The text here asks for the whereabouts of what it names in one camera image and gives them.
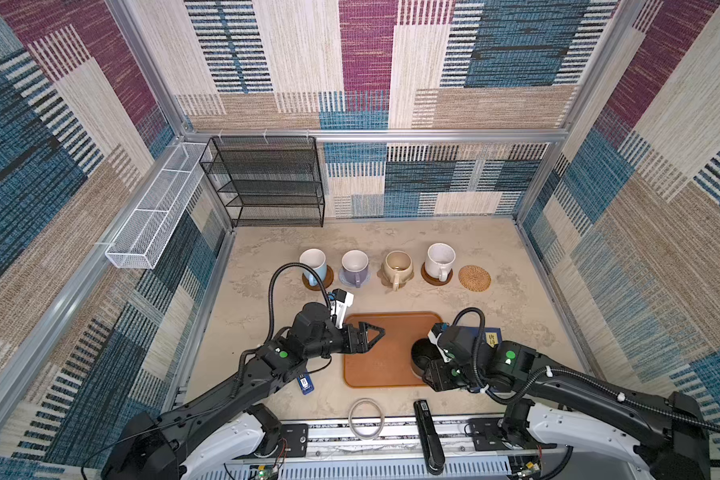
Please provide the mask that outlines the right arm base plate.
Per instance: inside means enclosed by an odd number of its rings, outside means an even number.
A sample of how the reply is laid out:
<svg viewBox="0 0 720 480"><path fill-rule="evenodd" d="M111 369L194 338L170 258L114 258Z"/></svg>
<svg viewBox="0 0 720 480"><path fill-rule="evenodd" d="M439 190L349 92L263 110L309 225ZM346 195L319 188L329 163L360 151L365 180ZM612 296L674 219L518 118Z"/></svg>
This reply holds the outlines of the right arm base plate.
<svg viewBox="0 0 720 480"><path fill-rule="evenodd" d="M467 420L464 433L476 451L555 449L555 443L540 443L527 431L504 426L502 417L474 417Z"/></svg>

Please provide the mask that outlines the white mesh wall basket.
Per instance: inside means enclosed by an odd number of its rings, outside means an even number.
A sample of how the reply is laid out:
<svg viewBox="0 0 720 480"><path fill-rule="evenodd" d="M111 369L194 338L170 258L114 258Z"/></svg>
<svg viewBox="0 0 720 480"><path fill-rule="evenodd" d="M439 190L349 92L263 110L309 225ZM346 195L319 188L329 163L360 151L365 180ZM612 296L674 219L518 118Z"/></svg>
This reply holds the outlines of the white mesh wall basket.
<svg viewBox="0 0 720 480"><path fill-rule="evenodd" d="M170 154L106 251L118 269L157 266L190 198L203 178L205 146L182 143Z"/></svg>

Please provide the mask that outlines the blue woven round coaster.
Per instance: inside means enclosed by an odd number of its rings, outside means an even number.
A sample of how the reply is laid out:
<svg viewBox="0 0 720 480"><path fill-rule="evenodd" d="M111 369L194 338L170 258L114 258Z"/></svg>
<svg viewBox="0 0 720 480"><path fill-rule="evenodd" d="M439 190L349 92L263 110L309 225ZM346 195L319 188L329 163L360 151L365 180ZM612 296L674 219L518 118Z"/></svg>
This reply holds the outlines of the blue woven round coaster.
<svg viewBox="0 0 720 480"><path fill-rule="evenodd" d="M362 271L353 272L341 267L339 271L339 280L347 287L361 288L370 281L369 268L366 267Z"/></svg>

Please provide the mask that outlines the cork flower shaped coaster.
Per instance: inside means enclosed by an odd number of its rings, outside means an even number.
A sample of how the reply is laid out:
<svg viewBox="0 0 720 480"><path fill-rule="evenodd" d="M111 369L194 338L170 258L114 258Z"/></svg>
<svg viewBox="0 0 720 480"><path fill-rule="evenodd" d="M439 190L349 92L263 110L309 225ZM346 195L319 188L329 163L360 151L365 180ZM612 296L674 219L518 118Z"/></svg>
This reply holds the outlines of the cork flower shaped coaster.
<svg viewBox="0 0 720 480"><path fill-rule="evenodd" d="M387 278L387 276L386 276L386 274L385 274L385 272L384 272L384 270L383 270L382 268L380 268L380 269L377 271L377 277L379 278L379 280L381 281L381 284L382 284L385 288L388 288L388 289L392 289L392 288L393 288L393 283ZM406 284L409 283L414 277L415 277L415 275L414 275L414 274L411 274L411 276L410 276L409 278L407 278L407 279L405 279L405 280L401 280L400 283L399 283L398 288L399 288L399 289L404 288L404 287L406 286Z"/></svg>

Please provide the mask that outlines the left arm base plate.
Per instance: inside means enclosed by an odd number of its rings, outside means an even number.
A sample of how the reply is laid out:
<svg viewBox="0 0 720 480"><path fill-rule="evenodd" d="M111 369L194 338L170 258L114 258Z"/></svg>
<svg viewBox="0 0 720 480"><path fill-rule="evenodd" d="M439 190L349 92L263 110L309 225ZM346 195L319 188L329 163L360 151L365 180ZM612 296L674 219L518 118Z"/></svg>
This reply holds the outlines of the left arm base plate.
<svg viewBox="0 0 720 480"><path fill-rule="evenodd" d="M280 430L281 438L276 446L260 447L254 453L238 456L233 461L274 460L282 451L287 459L304 458L307 455L309 425L307 423L286 423Z"/></svg>

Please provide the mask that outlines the light blue mug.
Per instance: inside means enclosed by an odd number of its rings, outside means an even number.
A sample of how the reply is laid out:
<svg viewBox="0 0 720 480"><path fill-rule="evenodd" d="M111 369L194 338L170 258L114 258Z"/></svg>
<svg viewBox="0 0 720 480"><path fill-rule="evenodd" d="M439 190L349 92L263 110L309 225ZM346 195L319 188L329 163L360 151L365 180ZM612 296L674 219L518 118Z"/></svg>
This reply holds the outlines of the light blue mug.
<svg viewBox="0 0 720 480"><path fill-rule="evenodd" d="M301 253L299 262L309 266L316 275L310 272L303 274L305 281L309 287L317 287L318 279L325 281L327 275L327 259L326 254L317 248L311 248Z"/></svg>

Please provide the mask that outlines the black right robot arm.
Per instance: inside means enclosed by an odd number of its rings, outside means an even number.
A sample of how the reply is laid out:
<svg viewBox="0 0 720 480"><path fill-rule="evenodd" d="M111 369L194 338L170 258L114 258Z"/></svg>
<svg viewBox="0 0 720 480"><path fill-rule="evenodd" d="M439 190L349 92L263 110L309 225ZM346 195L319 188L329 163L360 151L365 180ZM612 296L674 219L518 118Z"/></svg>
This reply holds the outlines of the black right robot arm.
<svg viewBox="0 0 720 480"><path fill-rule="evenodd" d="M681 392L661 397L630 390L568 368L537 350L485 340L480 322L436 323L421 378L437 392L484 393L504 406L503 441L583 448L630 463L655 479L708 479L720 459L709 436L720 425L704 420L698 402Z"/></svg>

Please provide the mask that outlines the purple mug white inside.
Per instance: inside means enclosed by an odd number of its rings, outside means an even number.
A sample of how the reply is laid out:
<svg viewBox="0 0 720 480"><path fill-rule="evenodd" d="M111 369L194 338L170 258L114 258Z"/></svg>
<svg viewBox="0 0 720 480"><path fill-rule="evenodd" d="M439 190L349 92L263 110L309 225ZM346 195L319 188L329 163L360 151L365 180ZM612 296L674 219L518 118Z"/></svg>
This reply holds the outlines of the purple mug white inside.
<svg viewBox="0 0 720 480"><path fill-rule="evenodd" d="M362 271L369 268L369 257L361 250L350 250L343 255L341 264L348 271Z"/></svg>

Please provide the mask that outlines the orange brown serving tray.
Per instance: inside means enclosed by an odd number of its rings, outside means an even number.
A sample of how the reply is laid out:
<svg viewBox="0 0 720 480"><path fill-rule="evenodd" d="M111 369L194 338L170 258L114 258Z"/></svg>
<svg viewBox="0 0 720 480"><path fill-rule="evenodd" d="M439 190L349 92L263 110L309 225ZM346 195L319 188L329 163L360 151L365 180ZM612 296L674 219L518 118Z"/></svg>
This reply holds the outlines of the orange brown serving tray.
<svg viewBox="0 0 720 480"><path fill-rule="evenodd" d="M425 339L442 318L434 312L361 313L346 323L382 328L384 337L367 353L344 356L344 380L352 388L418 387L424 382L414 372L412 347Z"/></svg>

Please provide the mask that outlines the black mug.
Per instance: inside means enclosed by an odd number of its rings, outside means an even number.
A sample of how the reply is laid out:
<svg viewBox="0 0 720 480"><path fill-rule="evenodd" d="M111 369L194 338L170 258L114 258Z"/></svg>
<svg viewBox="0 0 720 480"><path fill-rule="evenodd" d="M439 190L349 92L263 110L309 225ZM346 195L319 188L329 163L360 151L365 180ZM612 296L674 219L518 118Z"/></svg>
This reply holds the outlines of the black mug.
<svg viewBox="0 0 720 480"><path fill-rule="evenodd" d="M421 378L431 361L441 358L439 349L429 338L415 341L411 347L411 368L413 374Z"/></svg>

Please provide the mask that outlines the black handheld device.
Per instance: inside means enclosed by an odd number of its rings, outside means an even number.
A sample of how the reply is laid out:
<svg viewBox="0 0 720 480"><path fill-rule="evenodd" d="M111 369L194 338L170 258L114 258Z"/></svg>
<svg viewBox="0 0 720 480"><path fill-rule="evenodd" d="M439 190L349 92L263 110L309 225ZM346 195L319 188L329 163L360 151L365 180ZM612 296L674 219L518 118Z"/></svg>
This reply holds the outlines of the black handheld device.
<svg viewBox="0 0 720 480"><path fill-rule="evenodd" d="M413 403L413 407L426 469L432 475L441 475L446 457L429 405L426 400L420 399Z"/></svg>

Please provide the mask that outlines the beige mug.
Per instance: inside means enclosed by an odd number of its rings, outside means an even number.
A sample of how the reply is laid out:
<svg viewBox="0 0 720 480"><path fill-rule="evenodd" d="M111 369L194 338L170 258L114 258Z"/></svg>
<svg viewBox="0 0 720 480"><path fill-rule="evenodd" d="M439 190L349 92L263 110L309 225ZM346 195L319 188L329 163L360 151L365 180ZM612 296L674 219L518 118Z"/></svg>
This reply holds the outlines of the beige mug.
<svg viewBox="0 0 720 480"><path fill-rule="evenodd" d="M391 251L386 255L382 270L393 291L399 290L414 276L412 258L408 253L400 250Z"/></svg>

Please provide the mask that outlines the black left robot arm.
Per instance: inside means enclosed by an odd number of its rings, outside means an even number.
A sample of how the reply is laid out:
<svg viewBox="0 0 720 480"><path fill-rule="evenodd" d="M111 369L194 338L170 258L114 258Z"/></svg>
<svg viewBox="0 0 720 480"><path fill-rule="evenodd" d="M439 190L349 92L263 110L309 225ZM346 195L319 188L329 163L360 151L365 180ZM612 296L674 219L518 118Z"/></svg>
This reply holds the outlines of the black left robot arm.
<svg viewBox="0 0 720 480"><path fill-rule="evenodd" d="M258 402L278 392L307 372L312 358L333 354L369 352L385 330L361 322L337 327L331 301L323 284L323 302L305 304L287 329L275 330L274 291L277 279L289 268L315 274L300 262L280 266L268 287L268 333L264 343L241 353L238 370L199 397L154 419L147 413L134 416L120 438L83 461L88 466L104 452L109 456L103 479L182 479L189 476L184 463L190 454L223 425Z"/></svg>

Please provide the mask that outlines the dark blue book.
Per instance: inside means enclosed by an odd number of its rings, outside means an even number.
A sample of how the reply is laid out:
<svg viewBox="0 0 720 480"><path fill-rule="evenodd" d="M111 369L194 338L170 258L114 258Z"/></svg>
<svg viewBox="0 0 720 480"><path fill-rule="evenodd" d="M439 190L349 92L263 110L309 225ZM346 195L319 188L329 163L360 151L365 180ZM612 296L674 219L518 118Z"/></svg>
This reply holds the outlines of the dark blue book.
<svg viewBox="0 0 720 480"><path fill-rule="evenodd" d="M457 326L450 336L450 342L470 349L477 338L477 334L477 327ZM501 330L499 328L485 327L483 330L483 338L487 345L496 346L502 341Z"/></svg>

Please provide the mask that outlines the blue black utility knife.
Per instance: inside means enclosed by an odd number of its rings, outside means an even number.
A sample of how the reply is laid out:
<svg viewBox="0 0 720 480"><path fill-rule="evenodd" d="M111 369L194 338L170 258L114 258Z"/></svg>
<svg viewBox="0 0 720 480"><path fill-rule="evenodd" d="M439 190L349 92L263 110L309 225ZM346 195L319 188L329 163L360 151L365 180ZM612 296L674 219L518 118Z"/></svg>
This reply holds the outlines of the blue black utility knife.
<svg viewBox="0 0 720 480"><path fill-rule="evenodd" d="M297 383L303 395L309 395L315 389L310 374L308 372L301 373L297 377Z"/></svg>

